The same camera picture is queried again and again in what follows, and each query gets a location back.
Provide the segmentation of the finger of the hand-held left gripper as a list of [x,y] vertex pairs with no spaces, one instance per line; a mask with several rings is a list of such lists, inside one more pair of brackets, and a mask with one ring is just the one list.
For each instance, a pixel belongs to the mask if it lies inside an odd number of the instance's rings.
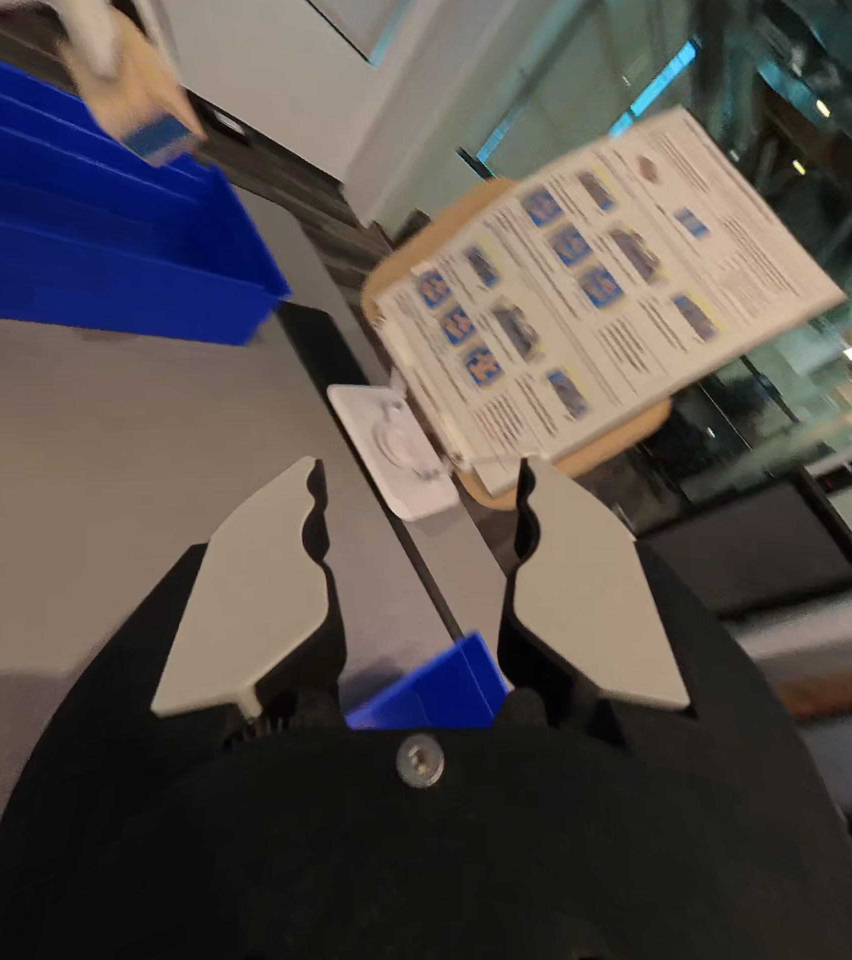
[[70,73],[86,73],[101,81],[115,80],[121,41],[111,2],[59,1],[58,17],[66,33],[60,51]]

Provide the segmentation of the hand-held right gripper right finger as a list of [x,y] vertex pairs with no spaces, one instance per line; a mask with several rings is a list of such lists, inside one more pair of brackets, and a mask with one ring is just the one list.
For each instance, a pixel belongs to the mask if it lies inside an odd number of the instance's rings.
[[517,486],[517,565],[507,577],[497,660],[516,688],[563,714],[576,688],[681,713],[692,698],[635,536],[587,489],[540,458]]

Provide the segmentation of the black screen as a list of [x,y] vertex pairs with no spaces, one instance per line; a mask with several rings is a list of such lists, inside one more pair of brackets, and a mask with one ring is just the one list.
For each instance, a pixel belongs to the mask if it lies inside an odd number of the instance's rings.
[[637,539],[722,619],[852,591],[852,531],[805,470],[696,504]]

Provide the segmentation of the blue plastic bin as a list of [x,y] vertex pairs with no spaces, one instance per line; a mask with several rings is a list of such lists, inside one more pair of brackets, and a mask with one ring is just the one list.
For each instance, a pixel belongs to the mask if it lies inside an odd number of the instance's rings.
[[0,60],[0,319],[241,346],[291,288],[226,176]]
[[508,692],[493,654],[474,631],[350,711],[346,723],[354,731],[487,729]]

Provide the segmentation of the brown clipboard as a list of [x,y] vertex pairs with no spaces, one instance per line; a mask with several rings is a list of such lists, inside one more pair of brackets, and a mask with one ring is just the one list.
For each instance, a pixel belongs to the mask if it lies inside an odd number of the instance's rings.
[[[384,320],[378,306],[380,294],[397,282],[413,265],[432,256],[468,222],[478,218],[493,203],[503,198],[513,186],[514,182],[507,177],[493,177],[472,186],[418,234],[384,258],[364,282],[361,290],[361,310],[366,325],[373,332],[376,349],[382,356],[389,358],[389,363],[400,371],[408,384],[413,382],[411,367],[407,361],[402,361],[395,348],[385,341]],[[662,399],[609,429],[599,438],[556,460],[554,466],[576,481],[643,442],[662,427],[671,413],[672,400]]]

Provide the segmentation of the printed instruction sheet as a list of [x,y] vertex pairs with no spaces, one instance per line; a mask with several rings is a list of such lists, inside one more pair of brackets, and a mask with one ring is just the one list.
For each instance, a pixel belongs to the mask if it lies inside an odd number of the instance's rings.
[[844,294],[673,107],[509,187],[372,294],[454,468],[492,497]]

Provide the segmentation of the wooden cube blue marked face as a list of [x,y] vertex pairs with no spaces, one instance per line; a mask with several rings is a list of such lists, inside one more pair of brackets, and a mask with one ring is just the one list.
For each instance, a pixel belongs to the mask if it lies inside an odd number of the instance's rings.
[[164,54],[115,11],[118,58],[113,78],[75,72],[80,97],[96,124],[152,167],[195,152],[205,134],[185,89]]

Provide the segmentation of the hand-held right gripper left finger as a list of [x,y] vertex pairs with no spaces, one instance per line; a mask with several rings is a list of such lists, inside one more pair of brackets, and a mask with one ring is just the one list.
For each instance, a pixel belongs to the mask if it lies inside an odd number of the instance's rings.
[[323,462],[304,457],[253,493],[206,545],[151,703],[160,718],[217,707],[247,721],[336,685],[344,627]]

